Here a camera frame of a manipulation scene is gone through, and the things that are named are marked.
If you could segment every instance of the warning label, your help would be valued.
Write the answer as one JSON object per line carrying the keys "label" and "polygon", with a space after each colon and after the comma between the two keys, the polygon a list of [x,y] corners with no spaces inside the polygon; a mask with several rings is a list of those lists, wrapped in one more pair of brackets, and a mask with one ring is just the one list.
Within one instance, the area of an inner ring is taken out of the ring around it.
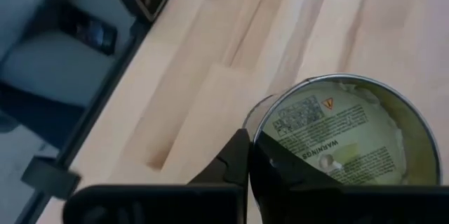
{"label": "warning label", "polygon": [[395,170],[393,159],[386,147],[381,147],[347,162],[342,169],[329,175],[348,185],[360,185]]}
{"label": "warning label", "polygon": [[278,115],[279,119],[273,122],[273,127],[279,136],[296,131],[324,117],[314,95],[279,110]]}
{"label": "warning label", "polygon": [[334,99],[333,98],[328,98],[327,100],[324,100],[323,102],[321,102],[321,104],[323,104],[325,107],[327,107],[328,109],[332,109],[332,107],[334,106]]}
{"label": "warning label", "polygon": [[263,131],[344,184],[395,185],[406,174],[402,133],[380,100],[355,85],[317,83],[285,99]]}
{"label": "warning label", "polygon": [[368,119],[361,105],[355,105],[338,112],[334,116],[327,117],[320,122],[296,131],[280,139],[279,143],[296,155],[311,149],[301,155],[303,159],[307,159],[323,151],[323,147],[318,147],[321,143],[365,124],[367,121]]}

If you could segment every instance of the wood grain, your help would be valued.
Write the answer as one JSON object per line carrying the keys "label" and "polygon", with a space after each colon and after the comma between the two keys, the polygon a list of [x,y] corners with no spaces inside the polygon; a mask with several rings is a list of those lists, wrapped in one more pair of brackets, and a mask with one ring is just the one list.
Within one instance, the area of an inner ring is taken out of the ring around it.
{"label": "wood grain", "polygon": [[354,42],[362,3],[363,0],[324,0],[296,83],[308,77],[342,71]]}
{"label": "wood grain", "polygon": [[[166,180],[189,182],[234,135],[247,114],[249,73],[213,65],[163,166]],[[186,150],[201,150],[190,154]]]}
{"label": "wood grain", "polygon": [[282,0],[279,6],[254,65],[250,84],[251,93],[255,97],[254,104],[268,95],[270,83],[279,70],[288,41],[295,31],[303,3],[304,0]]}
{"label": "wood grain", "polygon": [[278,93],[294,83],[303,61],[304,50],[321,10],[323,0],[303,0],[295,29],[290,36],[281,63],[267,93]]}
{"label": "wood grain", "polygon": [[143,114],[125,154],[160,169],[194,102],[210,66],[238,43],[233,35],[253,16],[259,0],[203,0],[188,37],[182,42]]}
{"label": "wood grain", "polygon": [[262,46],[272,28],[282,0],[261,0],[248,32],[241,40],[230,63],[231,67],[252,70],[262,51]]}

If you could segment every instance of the metal can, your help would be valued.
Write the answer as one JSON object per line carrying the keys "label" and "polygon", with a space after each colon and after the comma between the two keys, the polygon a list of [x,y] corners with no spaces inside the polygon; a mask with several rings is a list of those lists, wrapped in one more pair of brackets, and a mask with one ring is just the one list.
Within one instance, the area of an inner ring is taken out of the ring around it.
{"label": "metal can", "polygon": [[367,77],[306,79],[260,101],[244,125],[263,131],[314,168],[347,185],[439,185],[434,135],[393,88]]}

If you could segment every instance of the warning symbol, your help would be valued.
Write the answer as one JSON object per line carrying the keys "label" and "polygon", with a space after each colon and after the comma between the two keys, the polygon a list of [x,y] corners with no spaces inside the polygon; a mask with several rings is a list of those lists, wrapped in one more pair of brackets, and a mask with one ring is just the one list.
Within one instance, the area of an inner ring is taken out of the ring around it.
{"label": "warning symbol", "polygon": [[321,102],[321,104],[323,104],[325,107],[327,107],[328,109],[331,110],[334,105],[334,99],[328,98],[327,100],[324,100],[323,102]]}

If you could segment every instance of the can rim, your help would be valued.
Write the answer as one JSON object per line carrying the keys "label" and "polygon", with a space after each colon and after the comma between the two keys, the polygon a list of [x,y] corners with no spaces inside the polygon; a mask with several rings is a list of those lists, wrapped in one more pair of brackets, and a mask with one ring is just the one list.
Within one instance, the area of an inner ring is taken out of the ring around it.
{"label": "can rim", "polygon": [[[440,156],[440,152],[438,151],[438,147],[436,146],[436,139],[434,134],[432,133],[431,129],[430,129],[430,125],[427,123],[426,119],[422,116],[422,114],[420,113],[420,111],[409,101],[409,99],[407,99],[404,95],[400,94],[398,91],[396,91],[394,88],[380,82],[374,79],[371,79],[369,77],[363,77],[357,74],[347,74],[347,73],[337,73],[337,74],[326,74],[323,76],[319,76],[319,77],[311,77],[308,79],[305,79],[304,81],[294,85],[293,87],[291,87],[290,89],[288,89],[284,94],[282,94],[273,104],[272,106],[267,110],[267,112],[265,112],[262,120],[260,121],[259,125],[257,126],[257,129],[255,131],[255,135],[254,135],[254,141],[253,141],[253,145],[255,145],[257,143],[257,139],[260,135],[260,132],[262,131],[262,129],[264,128],[265,124],[268,121],[269,115],[286,99],[288,98],[292,93],[296,92],[298,89],[303,88],[307,85],[319,82],[319,81],[324,81],[324,80],[328,80],[328,79],[355,79],[355,80],[361,80],[361,81],[367,81],[371,84],[377,85],[379,87],[384,88],[385,90],[389,91],[390,93],[392,93],[393,95],[395,95],[397,98],[399,98],[400,100],[402,100],[411,110],[412,112],[416,115],[416,117],[419,119],[419,121],[421,122],[421,124],[424,126],[424,130],[426,131],[426,134],[428,135],[430,141],[431,141],[431,146],[432,146],[432,150],[434,152],[434,157],[436,159],[436,183],[438,185],[441,185],[443,183],[442,181],[442,170],[441,170],[441,156]],[[255,108],[264,100],[266,100],[267,98],[264,98],[262,101],[260,101]]]}

